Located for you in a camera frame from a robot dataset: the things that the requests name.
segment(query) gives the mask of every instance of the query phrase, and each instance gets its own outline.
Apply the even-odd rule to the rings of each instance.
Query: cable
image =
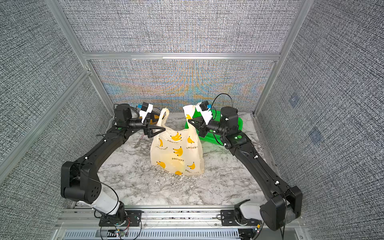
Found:
[[[98,219],[101,218],[101,216],[100,216],[100,217],[96,217],[96,209],[95,209],[95,211],[93,212],[93,216],[94,216],[95,218],[98,218]]]
[[[227,93],[220,93],[219,95],[217,95],[217,96],[215,97],[214,101],[212,102],[211,106],[214,105],[214,103],[215,103],[217,97],[219,97],[219,96],[222,95],[222,94],[227,95],[227,96],[231,99],[232,107],[233,107],[233,100],[232,100],[231,96],[230,96],[229,94],[227,94]]]
[[[116,228],[116,231],[118,232],[119,238],[121,239],[121,236],[120,236],[120,233],[118,231],[118,228],[115,225],[113,225],[113,226]]]
[[[82,172],[80,166],[83,164],[83,162],[84,162],[85,160],[86,160],[86,158],[84,158],[84,160],[79,164],[79,171],[80,171],[80,172]],[[84,176],[86,176],[86,177],[89,178],[90,180],[95,181],[95,182],[98,182],[98,183],[100,183],[100,184],[104,184],[105,186],[109,187],[109,188],[116,194],[117,201],[116,201],[116,205],[115,205],[115,207],[114,207],[109,213],[107,213],[107,214],[105,214],[105,215],[108,215],[108,214],[110,214],[111,212],[113,212],[113,210],[115,210],[115,208],[116,208],[116,207],[118,206],[118,204],[119,204],[119,196],[118,196],[118,194],[115,192],[115,190],[114,190],[112,187],[110,187],[109,185],[107,185],[107,184],[105,184],[105,183],[103,183],[103,182],[100,182],[100,181],[94,180],[93,178],[88,177],[84,172],[83,172],[83,174],[84,174]]]
[[[104,240],[104,239],[103,239],[103,236],[101,235],[101,228],[102,228],[102,227],[103,227],[103,225],[100,226],[100,237],[101,237],[101,240]]]
[[[217,111],[216,111],[216,108],[214,106],[211,106],[211,112],[212,112],[212,108],[215,109],[215,117],[214,117],[214,120],[216,119],[216,115],[217,115]]]
[[[214,133],[212,133],[212,135],[214,136],[214,138],[215,138],[215,140],[216,140],[216,142],[217,142],[218,145],[220,145],[220,146],[224,146],[224,144],[222,145],[222,144],[220,144],[220,143],[218,142],[218,140],[217,140],[217,138],[216,138],[216,135],[215,135]]]
[[[134,239],[132,239],[132,240],[136,240],[136,238],[138,238],[140,236],[142,228],[143,228],[143,224],[142,224],[141,218],[140,218],[140,231],[139,231],[139,234]]]
[[[128,226],[124,229],[124,231],[127,230],[127,229],[128,229],[128,231],[129,231],[129,224],[131,223],[131,221],[129,220],[129,217],[127,218],[127,220],[128,220]]]
[[[281,228],[280,228],[280,233],[281,233],[281,239],[284,240],[284,233],[285,233],[285,223],[286,223],[286,219],[287,219],[287,197],[286,197],[286,194],[285,192],[284,193],[284,200],[285,200],[285,217],[284,217],[284,226],[283,226],[283,231],[281,231]]]

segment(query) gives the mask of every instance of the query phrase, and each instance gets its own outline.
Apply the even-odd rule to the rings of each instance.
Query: gray fabric wall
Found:
[[[59,0],[84,51],[279,53],[301,0]]]
[[[61,209],[60,170],[90,150],[110,115],[86,79],[0,185],[0,239],[49,239]]]
[[[82,71],[43,0],[0,2],[0,161]],[[60,169],[96,144],[110,115],[86,79],[0,184],[0,239],[48,239]]]
[[[0,162],[82,71],[39,1],[0,2]]]
[[[92,60],[112,103],[143,101],[182,112],[182,107],[228,93],[239,111],[251,112],[267,81],[271,60]],[[218,107],[230,104],[226,96]]]
[[[384,236],[384,3],[316,0],[260,115],[313,239]]]

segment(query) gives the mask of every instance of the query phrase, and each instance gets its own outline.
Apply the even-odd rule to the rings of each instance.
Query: white marble table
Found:
[[[263,157],[251,115],[242,113],[243,132]],[[184,129],[184,113],[171,113],[166,125]],[[160,166],[151,166],[152,139],[147,136],[133,149],[142,134],[132,135],[101,166],[98,175],[110,185],[125,205],[233,205],[244,199],[266,200],[254,178],[224,147],[202,141],[205,172],[199,176],[178,176]],[[115,194],[103,186],[113,198]]]

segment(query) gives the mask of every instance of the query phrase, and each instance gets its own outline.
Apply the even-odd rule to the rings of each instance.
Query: vent grille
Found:
[[[108,235],[108,239],[120,239],[107,229],[102,231],[103,237]],[[139,234],[140,229],[130,229],[128,234],[122,239],[133,239]],[[234,239],[239,238],[237,229],[143,229],[138,239]],[[100,239],[99,229],[86,230],[67,230],[65,240],[70,239]]]

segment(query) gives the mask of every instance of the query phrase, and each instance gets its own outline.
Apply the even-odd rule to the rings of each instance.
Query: plastic bag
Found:
[[[191,119],[195,106],[184,106],[186,119]],[[165,131],[154,136],[151,145],[151,164],[160,165],[165,170],[177,175],[199,175],[204,172],[203,150],[194,126],[175,131],[165,123],[169,110],[163,108],[157,126],[165,127]]]

